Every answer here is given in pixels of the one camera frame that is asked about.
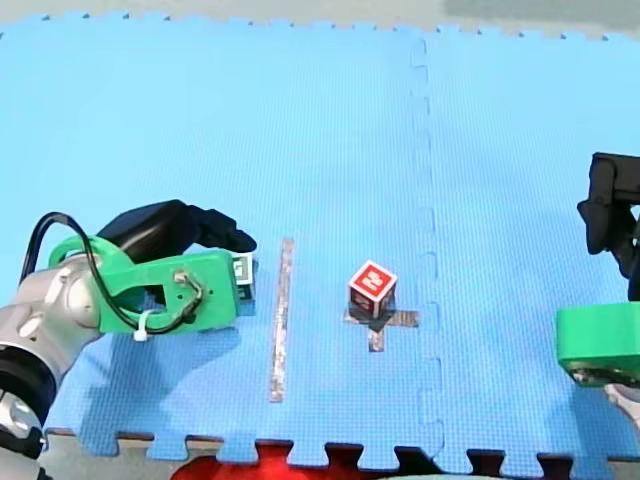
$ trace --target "black cable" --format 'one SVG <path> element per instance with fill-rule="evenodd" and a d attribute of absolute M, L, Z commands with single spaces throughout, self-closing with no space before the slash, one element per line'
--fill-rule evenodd
<path fill-rule="evenodd" d="M 96 259 L 94 257 L 93 249 L 91 248 L 91 241 L 89 240 L 88 235 L 84 232 L 82 227 L 69 215 L 60 213 L 60 212 L 50 212 L 44 215 L 35 228 L 33 229 L 33 233 L 31 234 L 31 238 L 29 239 L 29 245 L 27 246 L 27 253 L 24 257 L 24 264 L 22 266 L 22 273 L 20 275 L 20 283 L 23 282 L 25 278 L 31 275 L 35 269 L 36 264 L 38 262 L 38 254 L 40 253 L 40 247 L 42 246 L 42 240 L 44 239 L 45 234 L 49 227 L 51 227 L 55 223 L 60 223 L 62 225 L 66 225 L 71 228 L 82 240 L 82 245 L 84 246 L 84 253 L 87 256 L 87 263 L 89 264 L 89 270 L 91 270 L 91 275 L 98 285 L 98 290 L 100 294 L 104 297 L 105 302 L 109 306 L 113 313 L 123 321 L 126 325 L 133 329 L 138 328 L 138 324 L 127 315 L 122 308 L 120 308 L 113 296 L 109 293 L 107 286 L 98 272 L 98 266 L 96 265 Z M 169 333 L 181 326 L 187 319 L 184 315 L 178 315 L 169 325 L 160 328 L 147 328 L 147 332 L 152 335 L 161 335 L 164 333 Z"/>

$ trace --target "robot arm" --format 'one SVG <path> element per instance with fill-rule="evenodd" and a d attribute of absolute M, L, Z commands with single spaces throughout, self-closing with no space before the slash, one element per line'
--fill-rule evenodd
<path fill-rule="evenodd" d="M 85 251 L 68 256 L 53 268 L 35 272 L 42 237 L 56 222 L 76 230 Z M 182 255 L 193 244 L 237 253 L 256 248 L 256 242 L 238 230 L 233 219 L 178 200 L 125 212 L 97 237 L 118 247 L 131 262 L 155 265 L 156 269 L 156 261 Z M 83 348 L 102 335 L 100 323 L 105 312 L 101 300 L 105 298 L 98 294 L 107 295 L 107 305 L 117 309 L 118 317 L 127 317 L 105 292 L 105 282 L 97 271 L 102 260 L 92 251 L 79 225 L 66 215 L 49 214 L 34 230 L 17 294 L 10 305 L 0 309 L 0 480 L 48 478 L 37 463 L 44 423 L 64 376 Z M 224 279 L 232 273 L 230 269 L 220 274 Z M 226 279 L 235 285 L 235 278 Z M 196 280 L 186 273 L 174 275 L 173 280 L 193 285 L 197 293 L 194 299 L 198 301 L 181 311 L 180 321 L 172 322 L 180 326 L 193 322 L 187 316 L 193 316 L 203 298 Z M 148 290 L 156 301 L 164 301 L 162 288 Z"/>
<path fill-rule="evenodd" d="M 632 206 L 640 205 L 640 158 L 595 153 L 589 178 L 589 198 L 578 204 L 587 228 L 587 250 L 591 255 L 610 251 L 629 280 L 629 301 L 640 300 L 640 230 L 631 213 Z"/>
<path fill-rule="evenodd" d="M 640 229 L 631 208 L 640 204 L 640 158 L 596 153 L 589 177 L 589 197 L 578 204 L 587 250 L 592 255 L 611 252 L 629 280 L 629 302 L 559 310 L 557 356 L 580 385 L 609 390 L 618 385 L 624 386 L 620 391 L 635 392 L 640 388 L 640 337 L 635 334 L 640 318 Z"/>

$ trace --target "white cable tie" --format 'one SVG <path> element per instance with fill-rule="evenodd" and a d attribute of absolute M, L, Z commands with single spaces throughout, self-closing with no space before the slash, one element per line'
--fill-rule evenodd
<path fill-rule="evenodd" d="M 149 315 L 153 313 L 153 310 L 145 310 L 138 318 L 138 330 L 133 332 L 133 339 L 136 342 L 146 342 L 149 339 L 149 334 L 147 333 L 147 319 Z"/>

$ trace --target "silver tape strip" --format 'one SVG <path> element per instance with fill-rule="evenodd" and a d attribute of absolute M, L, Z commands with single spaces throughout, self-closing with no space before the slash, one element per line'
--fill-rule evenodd
<path fill-rule="evenodd" d="M 380 318 L 373 319 L 361 310 L 352 307 L 345 310 L 344 321 L 369 327 L 369 351 L 384 352 L 384 327 L 415 328 L 420 324 L 420 313 L 411 310 L 390 310 Z"/>
<path fill-rule="evenodd" d="M 280 254 L 280 274 L 276 293 L 276 310 L 273 328 L 273 366 L 271 371 L 271 402 L 284 399 L 284 373 L 287 355 L 287 323 L 289 321 L 289 293 L 291 290 L 291 269 L 293 267 L 293 239 L 282 241 Z"/>
<path fill-rule="evenodd" d="M 369 330 L 369 351 L 384 352 L 384 330 Z"/>

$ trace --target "red cube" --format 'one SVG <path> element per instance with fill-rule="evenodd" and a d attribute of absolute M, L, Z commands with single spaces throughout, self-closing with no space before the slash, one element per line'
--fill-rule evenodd
<path fill-rule="evenodd" d="M 349 299 L 353 305 L 379 318 L 395 294 L 398 277 L 371 260 L 349 282 Z"/>

